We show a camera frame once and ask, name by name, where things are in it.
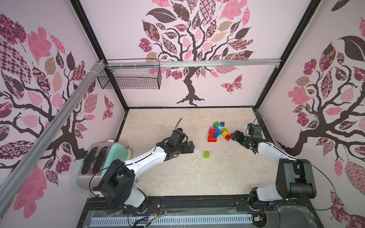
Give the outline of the lime green lego brick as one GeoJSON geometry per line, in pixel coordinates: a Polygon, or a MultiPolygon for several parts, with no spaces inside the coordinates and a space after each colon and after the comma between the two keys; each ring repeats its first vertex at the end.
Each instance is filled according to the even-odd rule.
{"type": "Polygon", "coordinates": [[[210,158],[210,152],[209,151],[205,151],[204,152],[204,156],[205,159],[209,159],[210,158]]]}

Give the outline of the long red lego brick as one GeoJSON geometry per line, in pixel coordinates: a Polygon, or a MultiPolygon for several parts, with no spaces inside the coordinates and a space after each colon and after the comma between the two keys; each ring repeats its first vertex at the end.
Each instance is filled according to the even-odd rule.
{"type": "Polygon", "coordinates": [[[217,142],[217,138],[215,138],[215,137],[208,137],[207,142],[209,142],[209,143],[217,142]]]}

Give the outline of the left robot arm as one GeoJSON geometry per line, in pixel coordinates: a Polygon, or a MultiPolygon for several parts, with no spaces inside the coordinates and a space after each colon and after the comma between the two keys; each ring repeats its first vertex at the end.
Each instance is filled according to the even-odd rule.
{"type": "Polygon", "coordinates": [[[183,129],[177,128],[170,137],[156,143],[155,147],[143,155],[127,161],[112,161],[97,185],[97,190],[112,207],[130,206],[143,213],[147,209],[149,197],[133,187],[137,177],[180,154],[192,154],[194,149],[194,143],[188,140],[183,129]]]}

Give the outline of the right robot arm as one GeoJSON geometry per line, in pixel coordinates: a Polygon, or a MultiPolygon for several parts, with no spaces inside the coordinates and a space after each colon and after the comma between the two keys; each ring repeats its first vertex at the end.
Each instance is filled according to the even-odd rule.
{"type": "Polygon", "coordinates": [[[289,155],[274,143],[264,139],[260,125],[250,123],[248,133],[236,130],[231,138],[254,154],[265,156],[277,166],[275,184],[252,188],[249,194],[250,204],[316,197],[317,189],[311,163],[289,155]]]}

